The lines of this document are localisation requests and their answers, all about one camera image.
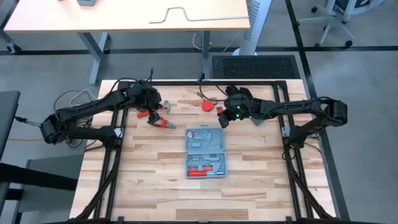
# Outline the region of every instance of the tool kit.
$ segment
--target tool kit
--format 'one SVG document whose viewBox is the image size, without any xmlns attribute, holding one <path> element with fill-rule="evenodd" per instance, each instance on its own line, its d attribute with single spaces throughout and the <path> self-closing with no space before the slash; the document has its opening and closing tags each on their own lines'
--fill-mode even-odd
<svg viewBox="0 0 398 224">
<path fill-rule="evenodd" d="M 185 176 L 188 179 L 226 177 L 224 130 L 201 125 L 185 130 Z"/>
</svg>

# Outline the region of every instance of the desk leg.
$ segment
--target desk leg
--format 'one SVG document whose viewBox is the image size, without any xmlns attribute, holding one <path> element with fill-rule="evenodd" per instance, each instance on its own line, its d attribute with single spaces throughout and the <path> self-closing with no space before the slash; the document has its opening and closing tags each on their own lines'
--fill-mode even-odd
<svg viewBox="0 0 398 224">
<path fill-rule="evenodd" d="M 104 49 L 106 41 L 110 38 L 108 32 L 103 32 L 99 44 L 96 43 L 95 39 L 90 33 L 78 33 L 80 39 L 86 45 L 90 53 L 94 56 L 94 65 L 91 70 L 90 84 L 98 84 L 97 76 L 100 71 L 102 56 L 104 55 Z"/>
<path fill-rule="evenodd" d="M 15 40 L 8 36 L 8 34 L 6 34 L 2 29 L 0 29 L 0 37 L 6 41 L 7 50 L 10 54 L 18 54 L 21 51 L 21 48 L 15 44 Z"/>
<path fill-rule="evenodd" d="M 203 31 L 202 38 L 202 56 L 203 56 L 203 73 L 205 78 L 210 78 L 210 59 L 209 59 L 209 47 L 210 47 L 210 31 Z"/>
</svg>

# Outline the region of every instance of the black metal frame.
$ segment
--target black metal frame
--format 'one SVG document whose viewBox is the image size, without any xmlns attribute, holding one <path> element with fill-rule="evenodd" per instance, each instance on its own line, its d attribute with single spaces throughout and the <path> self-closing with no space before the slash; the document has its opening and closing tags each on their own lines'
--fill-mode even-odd
<svg viewBox="0 0 398 224">
<path fill-rule="evenodd" d="M 128 84 L 128 82 L 120 82 L 118 88 L 124 88 L 126 85 Z M 202 85 L 266 85 L 266 86 L 270 86 L 273 88 L 274 91 L 274 96 L 275 96 L 275 102 L 281 102 L 280 99 L 280 94 L 279 94 L 279 89 L 282 90 L 283 95 L 284 95 L 284 101 L 289 101 L 289 92 L 287 89 L 287 84 L 286 81 L 231 81 L 231 82 L 226 82 L 226 81 L 213 81 L 213 82 L 203 82 Z M 152 85 L 154 86 L 179 86 L 179 85 L 198 85 L 198 82 L 196 81 L 158 81 L 158 82 L 153 82 Z M 116 124 L 116 120 L 117 120 L 117 111 L 114 112 L 113 117 L 112 117 L 112 125 Z M 294 126 L 294 119 L 293 116 L 289 115 L 288 117 L 288 121 L 289 121 L 289 126 L 292 127 Z M 285 127 L 285 122 L 284 122 L 284 117 L 283 116 L 279 116 L 279 125 L 280 125 L 280 130 L 282 131 L 282 128 Z M 127 109 L 123 111 L 123 117 L 122 117 L 122 121 L 121 121 L 121 127 L 124 129 L 126 127 L 126 121 L 127 121 Z M 323 151 L 326 150 L 330 150 L 330 145 L 327 139 L 327 136 L 323 135 L 323 138 L 326 138 L 327 141 L 322 142 L 322 147 L 323 147 Z M 288 146 L 284 146 L 284 151 L 289 151 L 289 148 L 287 148 Z M 120 158 L 121 158 L 121 150 L 116 151 L 116 155 L 115 155 L 115 159 L 114 159 L 114 163 L 117 163 L 119 165 L 120 163 Z M 106 174 L 108 173 L 108 167 L 109 167 L 109 163 L 110 163 L 110 151 L 106 151 L 105 152 L 105 158 L 104 158 L 104 164 L 103 164 L 103 169 L 101 171 L 101 178 L 106 177 Z M 305 179 L 305 172 L 304 172 L 304 167 L 303 167 L 303 161 L 302 161 L 302 157 L 301 157 L 301 153 L 300 150 L 297 149 L 295 151 L 296 154 L 296 163 L 297 163 L 297 167 L 298 167 L 298 174 L 300 176 L 301 181 L 304 184 L 304 187 L 307 188 L 307 181 Z M 286 158 L 286 165 L 287 168 L 289 168 L 289 164 L 292 162 L 292 159 L 290 157 L 289 153 L 285 154 L 285 158 Z M 115 178 L 113 180 L 113 182 L 111 183 L 111 186 L 109 188 L 109 195 L 108 195 L 108 204 L 106 206 L 106 215 L 105 218 L 110 219 L 111 215 L 112 215 L 112 210 L 113 210 L 113 201 L 114 201 L 114 194 L 116 191 L 116 181 L 117 179 Z M 292 193 L 292 200 L 293 200 L 293 205 L 294 205 L 294 211 L 295 211 L 295 216 L 296 219 L 302 218 L 302 214 L 301 214 L 301 209 L 300 209 L 300 204 L 299 204 L 299 198 L 297 195 L 297 187 L 296 187 L 296 183 L 294 181 L 293 178 L 289 177 L 289 183 L 290 183 L 290 190 Z M 306 212 L 307 212 L 307 216 L 308 218 L 313 218 L 313 212 L 312 212 L 312 206 L 310 205 L 310 202 L 308 201 L 307 198 L 305 198 L 305 208 L 306 208 Z M 100 214 L 100 210 L 101 210 L 101 204 L 99 203 L 96 206 L 96 210 L 95 210 L 95 216 L 94 218 L 99 218 L 99 214 Z M 145 222 L 145 223 L 174 223 L 174 222 Z M 195 223 L 195 222 L 176 222 L 176 223 Z M 281 222 L 266 222 L 266 223 L 287 223 L 286 221 L 281 221 Z"/>
</svg>

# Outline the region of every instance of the concrete floor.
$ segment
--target concrete floor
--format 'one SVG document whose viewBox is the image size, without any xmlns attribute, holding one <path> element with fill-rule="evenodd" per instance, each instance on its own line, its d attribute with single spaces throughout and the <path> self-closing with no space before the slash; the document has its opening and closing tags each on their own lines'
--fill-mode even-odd
<svg viewBox="0 0 398 224">
<path fill-rule="evenodd" d="M 0 21 L 10 1 L 0 7 Z M 322 0 L 292 0 L 298 19 L 316 16 L 312 6 Z M 397 1 L 386 1 L 365 15 L 353 17 L 347 27 L 356 36 L 354 45 L 398 45 Z M 322 24 L 300 26 L 305 46 L 313 46 L 322 34 Z M 215 47 L 229 44 L 237 32 L 212 32 Z M 111 33 L 110 48 L 191 47 L 193 32 Z M 85 49 L 75 34 L 12 34 L 24 50 Z M 341 46 L 346 36 L 332 30 L 325 46 Z M 239 45 L 239 39 L 233 47 Z M 259 42 L 260 47 L 295 47 L 296 42 L 285 2 L 274 0 Z M 297 52 L 286 52 L 297 57 Z M 343 193 L 352 220 L 396 223 L 398 151 L 397 70 L 398 52 L 310 52 L 307 53 L 318 96 L 341 99 L 349 106 L 349 122 L 340 128 L 328 128 Z M 88 79 L 93 62 L 90 55 L 0 56 L 0 90 L 19 90 L 18 116 L 42 121 L 52 112 L 52 102 L 64 91 L 97 86 Z M 102 79 L 145 78 L 151 67 L 154 78 L 197 78 L 201 74 L 201 54 L 112 54 L 106 55 Z M 68 97 L 60 101 L 66 106 Z M 35 127 L 14 123 L 10 138 L 35 139 L 41 134 Z M 28 159 L 82 154 L 83 148 L 69 149 L 43 142 L 9 141 L 2 162 L 25 166 Z M 8 202 L 0 223 L 9 223 L 15 203 Z M 24 215 L 23 223 L 62 221 L 68 210 L 44 211 Z"/>
</svg>

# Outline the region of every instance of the pliers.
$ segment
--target pliers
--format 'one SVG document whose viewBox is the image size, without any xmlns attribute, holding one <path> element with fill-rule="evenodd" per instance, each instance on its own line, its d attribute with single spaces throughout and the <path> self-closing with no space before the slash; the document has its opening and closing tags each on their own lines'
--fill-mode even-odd
<svg viewBox="0 0 398 224">
<path fill-rule="evenodd" d="M 177 128 L 176 125 L 169 123 L 166 119 L 159 118 L 159 121 L 161 121 L 162 123 L 161 124 L 150 123 L 150 124 L 160 128 L 173 128 L 173 129 Z"/>
</svg>

